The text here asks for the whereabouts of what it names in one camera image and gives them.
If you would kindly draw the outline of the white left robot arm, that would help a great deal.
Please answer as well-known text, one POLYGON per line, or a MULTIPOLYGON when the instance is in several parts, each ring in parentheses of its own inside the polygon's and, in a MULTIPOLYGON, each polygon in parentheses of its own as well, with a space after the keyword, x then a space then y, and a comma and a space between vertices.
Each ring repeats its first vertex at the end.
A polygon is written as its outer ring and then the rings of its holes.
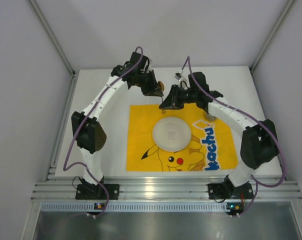
POLYGON ((151 60, 142 52, 134 51, 123 65, 117 65, 110 73, 106 84, 95 99, 81 112, 71 116, 73 139, 81 152, 84 167, 81 186, 88 192, 97 194, 102 188, 100 150, 106 143, 107 135, 100 120, 103 119, 116 101, 131 87, 137 86, 144 96, 162 97, 163 84, 158 83, 151 60))

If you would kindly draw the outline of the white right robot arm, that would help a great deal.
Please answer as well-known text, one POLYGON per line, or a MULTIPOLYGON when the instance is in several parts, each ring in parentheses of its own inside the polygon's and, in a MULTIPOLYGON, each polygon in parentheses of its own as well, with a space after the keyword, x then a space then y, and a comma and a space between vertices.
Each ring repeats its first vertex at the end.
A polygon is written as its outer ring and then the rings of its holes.
POLYGON ((241 138, 241 160, 225 182, 235 188, 246 184, 262 165, 279 154, 274 123, 269 119, 253 120, 248 114, 229 105, 220 92, 210 90, 206 76, 200 71, 189 74, 188 81, 189 87, 186 89, 173 84, 159 108, 181 110, 185 104, 196 104, 207 114, 227 124, 241 138))

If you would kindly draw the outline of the gold spoon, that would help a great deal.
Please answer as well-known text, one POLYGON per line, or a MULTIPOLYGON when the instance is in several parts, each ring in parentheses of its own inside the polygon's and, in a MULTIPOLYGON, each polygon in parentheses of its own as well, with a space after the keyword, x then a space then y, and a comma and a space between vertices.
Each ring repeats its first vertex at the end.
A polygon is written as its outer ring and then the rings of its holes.
MULTIPOLYGON (((162 93, 162 95, 161 95, 161 102, 163 102, 163 96, 164 96, 165 86, 164 86, 164 84, 161 81, 158 82, 158 86, 159 86, 159 89, 160 89, 160 91, 162 93)), ((164 115, 166 113, 166 110, 162 109, 161 113, 164 115)))

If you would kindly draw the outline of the white round plate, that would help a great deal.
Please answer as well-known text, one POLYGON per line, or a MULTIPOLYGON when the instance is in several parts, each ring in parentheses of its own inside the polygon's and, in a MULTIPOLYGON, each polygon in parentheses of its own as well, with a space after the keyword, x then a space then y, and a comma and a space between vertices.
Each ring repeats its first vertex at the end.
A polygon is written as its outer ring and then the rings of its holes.
POLYGON ((192 132, 184 120, 178 117, 165 117, 154 125, 152 138, 160 149, 178 152, 188 146, 192 132))

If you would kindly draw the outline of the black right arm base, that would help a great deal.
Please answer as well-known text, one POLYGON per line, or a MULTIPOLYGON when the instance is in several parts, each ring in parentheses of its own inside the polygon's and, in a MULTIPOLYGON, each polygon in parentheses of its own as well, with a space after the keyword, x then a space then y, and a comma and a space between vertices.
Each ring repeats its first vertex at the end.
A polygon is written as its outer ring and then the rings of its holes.
POLYGON ((209 183, 210 200, 222 203, 225 200, 251 200, 254 197, 252 185, 249 182, 235 187, 227 175, 221 183, 209 183))

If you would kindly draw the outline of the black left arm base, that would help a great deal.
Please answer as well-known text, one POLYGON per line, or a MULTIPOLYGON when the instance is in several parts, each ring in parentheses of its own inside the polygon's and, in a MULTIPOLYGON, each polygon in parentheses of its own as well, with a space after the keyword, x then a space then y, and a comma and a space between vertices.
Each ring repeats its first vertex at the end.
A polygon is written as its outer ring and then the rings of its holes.
POLYGON ((104 183, 104 179, 102 179, 102 185, 105 187, 106 191, 100 185, 88 183, 79 176, 72 180, 72 186, 76 189, 76 200, 107 200, 107 193, 109 195, 109 200, 119 199, 119 184, 104 183), (80 184, 78 184, 77 187, 74 185, 74 180, 76 178, 80 180, 80 184))

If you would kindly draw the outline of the yellow Pikachu placemat cloth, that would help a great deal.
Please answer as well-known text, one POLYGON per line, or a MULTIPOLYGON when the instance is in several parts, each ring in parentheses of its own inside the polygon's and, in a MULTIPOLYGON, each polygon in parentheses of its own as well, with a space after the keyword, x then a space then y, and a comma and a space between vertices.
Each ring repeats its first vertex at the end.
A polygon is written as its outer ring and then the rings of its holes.
POLYGON ((161 110, 156 104, 129 110, 126 169, 129 172, 191 172, 232 170, 238 164, 233 134, 223 121, 209 122, 203 110, 186 104, 182 110, 161 110), (177 152, 160 149, 152 131, 159 120, 176 117, 190 127, 188 146, 177 152))

